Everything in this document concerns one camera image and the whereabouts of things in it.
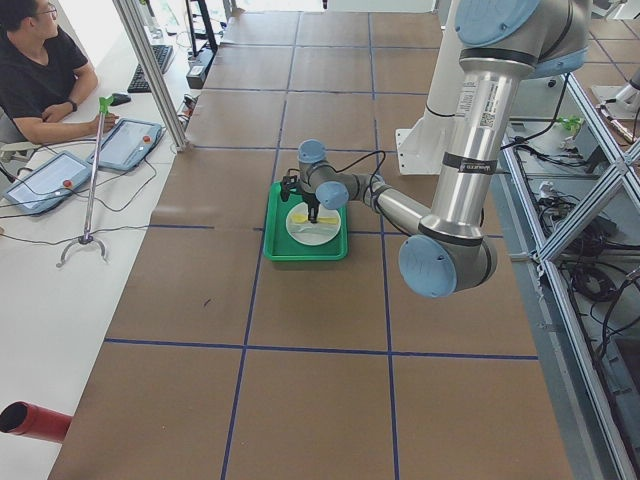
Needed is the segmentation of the working black gripper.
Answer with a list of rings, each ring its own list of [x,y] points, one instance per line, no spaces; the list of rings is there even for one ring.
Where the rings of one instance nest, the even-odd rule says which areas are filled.
[[[320,201],[316,197],[316,194],[313,191],[309,191],[302,184],[299,185],[299,192],[308,207],[308,221],[317,223]]]

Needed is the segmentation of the working silver robot arm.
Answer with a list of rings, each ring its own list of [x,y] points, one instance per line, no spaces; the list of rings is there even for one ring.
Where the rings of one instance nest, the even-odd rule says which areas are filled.
[[[458,52],[439,53],[454,66],[452,125],[432,205],[376,174],[338,172],[325,146],[309,139],[298,148],[298,185],[309,211],[359,200],[404,230],[400,273],[419,295],[446,297],[484,283],[497,254],[481,230],[481,212],[519,84],[582,66],[591,9],[589,1],[454,2],[443,44]]]

